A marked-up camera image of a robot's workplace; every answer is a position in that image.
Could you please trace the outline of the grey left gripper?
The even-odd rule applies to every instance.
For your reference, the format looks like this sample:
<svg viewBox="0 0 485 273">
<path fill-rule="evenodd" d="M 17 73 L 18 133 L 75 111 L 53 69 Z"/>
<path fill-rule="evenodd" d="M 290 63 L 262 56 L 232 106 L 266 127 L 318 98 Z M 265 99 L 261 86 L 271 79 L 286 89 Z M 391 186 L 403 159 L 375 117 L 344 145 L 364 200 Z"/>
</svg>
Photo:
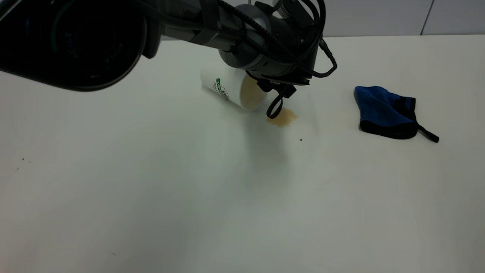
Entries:
<svg viewBox="0 0 485 273">
<path fill-rule="evenodd" d="M 280 85 L 280 95 L 290 98 L 294 85 L 309 85 L 322 38 L 321 3 L 254 3 L 233 7 L 220 3 L 241 23 L 242 37 L 228 52 L 220 51 L 231 67 L 246 71 L 263 92 Z"/>
</svg>

